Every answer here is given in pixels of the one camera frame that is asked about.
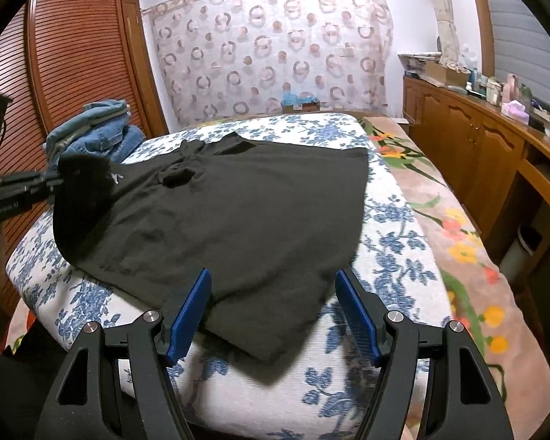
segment curtain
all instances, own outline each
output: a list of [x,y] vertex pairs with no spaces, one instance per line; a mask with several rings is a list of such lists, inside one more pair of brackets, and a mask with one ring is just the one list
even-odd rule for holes
[[393,22],[385,0],[170,0],[145,11],[180,125],[321,107],[383,110]]

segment white bedsheet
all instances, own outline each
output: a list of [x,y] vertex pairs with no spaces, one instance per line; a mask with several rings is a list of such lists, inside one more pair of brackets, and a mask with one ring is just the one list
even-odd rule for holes
[[[344,114],[284,115],[226,122],[147,140],[125,163],[179,147],[181,140],[221,139],[236,131],[255,140],[336,149],[366,147],[369,180],[361,242],[352,264],[367,290],[417,322],[443,326],[450,304],[432,252],[393,176],[357,121]],[[147,306],[98,283],[63,260],[53,240],[51,212],[29,230],[7,273],[25,303],[65,348],[90,320],[104,327],[132,322]],[[123,388],[131,391],[127,361]],[[418,364],[411,409],[420,412],[427,361]],[[169,370],[186,417],[223,432],[270,439],[332,439],[358,428],[376,381],[359,357],[332,296],[299,352],[264,365],[229,345],[197,334],[188,355]]]

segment wooden louvered door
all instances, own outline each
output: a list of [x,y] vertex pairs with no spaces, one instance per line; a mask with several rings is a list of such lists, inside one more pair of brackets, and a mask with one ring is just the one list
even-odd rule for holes
[[[22,8],[0,35],[0,93],[13,99],[4,117],[6,134],[0,149],[0,174],[45,169],[41,148],[45,133],[29,84],[25,52],[25,9]],[[40,203],[4,224],[7,256],[12,254],[44,209],[45,204]],[[12,315],[18,299],[15,288],[8,284],[2,293],[0,307]]]
[[122,0],[30,0],[30,68],[47,131],[102,99],[125,99],[149,138],[131,64]]

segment wooden dresser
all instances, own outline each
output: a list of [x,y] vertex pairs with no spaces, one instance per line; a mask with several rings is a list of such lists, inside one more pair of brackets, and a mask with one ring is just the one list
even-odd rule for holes
[[544,212],[528,276],[550,244],[550,139],[485,101],[410,77],[403,79],[403,113],[410,137],[441,171],[495,263],[518,225]]
[[[29,0],[0,35],[0,93],[13,99],[0,174],[44,170],[45,136],[92,101],[126,99],[148,138],[168,133],[138,0]],[[8,256],[44,209],[4,224]],[[0,305],[17,302],[9,285]]]

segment bed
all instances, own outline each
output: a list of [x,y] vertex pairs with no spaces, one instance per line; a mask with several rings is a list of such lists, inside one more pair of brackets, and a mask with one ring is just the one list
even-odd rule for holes
[[[550,410],[550,370],[508,284],[443,179],[394,120],[359,123],[344,114],[282,115],[200,126],[147,140],[127,164],[168,153],[182,140],[256,140],[337,149],[366,147],[369,177],[361,240],[352,267],[364,288],[417,322],[459,319],[490,365],[516,439],[527,439]],[[7,273],[22,300],[64,347],[90,320],[132,322],[148,306],[71,267],[44,213],[12,254]],[[122,388],[131,393],[121,361]],[[407,426],[415,435],[428,362],[418,363]],[[335,439],[358,428],[377,380],[359,357],[331,296],[298,351],[265,365],[198,333],[169,377],[189,421],[253,438]]]

